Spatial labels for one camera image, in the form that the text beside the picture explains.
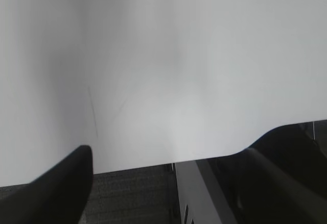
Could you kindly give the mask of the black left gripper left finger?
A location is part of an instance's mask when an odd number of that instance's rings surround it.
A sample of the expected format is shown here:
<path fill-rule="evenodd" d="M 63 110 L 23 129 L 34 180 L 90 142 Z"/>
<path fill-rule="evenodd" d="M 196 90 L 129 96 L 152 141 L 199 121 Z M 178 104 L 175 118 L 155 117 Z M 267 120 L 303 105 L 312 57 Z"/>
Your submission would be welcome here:
<path fill-rule="evenodd" d="M 1 200 L 1 223 L 78 223 L 91 189 L 92 150 L 82 145 Z"/>

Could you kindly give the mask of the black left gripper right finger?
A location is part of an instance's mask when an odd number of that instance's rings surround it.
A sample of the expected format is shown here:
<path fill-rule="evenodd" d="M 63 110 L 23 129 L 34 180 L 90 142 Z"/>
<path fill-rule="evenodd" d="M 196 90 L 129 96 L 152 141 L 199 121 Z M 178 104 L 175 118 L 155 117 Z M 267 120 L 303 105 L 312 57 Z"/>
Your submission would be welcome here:
<path fill-rule="evenodd" d="M 207 162 L 236 223 L 326 223 L 326 198 L 257 150 Z"/>

